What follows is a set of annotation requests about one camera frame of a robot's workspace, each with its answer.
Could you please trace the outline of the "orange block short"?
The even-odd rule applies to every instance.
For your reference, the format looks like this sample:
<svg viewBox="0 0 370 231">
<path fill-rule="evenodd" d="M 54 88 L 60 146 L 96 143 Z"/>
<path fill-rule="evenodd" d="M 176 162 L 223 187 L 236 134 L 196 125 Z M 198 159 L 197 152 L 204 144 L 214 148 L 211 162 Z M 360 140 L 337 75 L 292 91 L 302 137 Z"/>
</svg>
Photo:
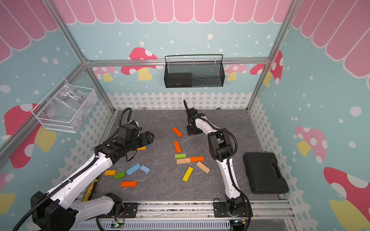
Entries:
<svg viewBox="0 0 370 231">
<path fill-rule="evenodd" d="M 202 162 L 202 161 L 205 161 L 205 158 L 204 157 L 191 157 L 190 161 L 191 162 Z"/>
</svg>

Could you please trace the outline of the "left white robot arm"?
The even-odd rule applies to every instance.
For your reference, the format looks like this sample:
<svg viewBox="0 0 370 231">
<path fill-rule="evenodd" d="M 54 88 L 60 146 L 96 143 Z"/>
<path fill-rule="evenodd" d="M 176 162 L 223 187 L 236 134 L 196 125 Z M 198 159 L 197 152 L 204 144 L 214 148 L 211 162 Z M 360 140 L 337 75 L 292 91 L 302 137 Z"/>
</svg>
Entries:
<svg viewBox="0 0 370 231">
<path fill-rule="evenodd" d="M 126 123 L 120 121 L 113 135 L 94 147 L 92 157 L 85 164 L 48 192 L 37 192 L 32 196 L 30 211 L 13 230 L 19 230 L 28 218 L 32 218 L 33 223 L 42 231 L 68 231 L 82 221 L 98 218 L 100 215 L 117 218 L 125 212 L 122 199 L 113 193 L 86 202 L 75 202 L 82 190 L 101 173 L 121 158 L 129 162 L 129 152 L 136 153 L 139 148 L 152 144 L 154 134 L 143 132 L 138 122 L 131 119 L 130 107 L 124 109 L 120 117 L 125 114 L 128 115 Z"/>
</svg>

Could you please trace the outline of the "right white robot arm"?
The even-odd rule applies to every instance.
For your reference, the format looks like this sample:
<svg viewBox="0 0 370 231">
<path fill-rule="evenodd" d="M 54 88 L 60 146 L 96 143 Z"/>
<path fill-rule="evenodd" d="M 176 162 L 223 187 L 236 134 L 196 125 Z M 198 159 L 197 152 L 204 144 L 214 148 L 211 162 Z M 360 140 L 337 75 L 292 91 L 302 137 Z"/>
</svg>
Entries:
<svg viewBox="0 0 370 231">
<path fill-rule="evenodd" d="M 225 187 L 226 210 L 232 217 L 237 217 L 242 212 L 246 219 L 235 221 L 238 231 L 246 231 L 251 223 L 252 209 L 247 195 L 239 188 L 236 180 L 232 157 L 238 150 L 236 137 L 226 128 L 219 128 L 211 123 L 203 113 L 198 113 L 194 108 L 188 108 L 183 100 L 188 117 L 188 135 L 204 133 L 208 138 L 209 152 L 217 162 Z"/>
</svg>

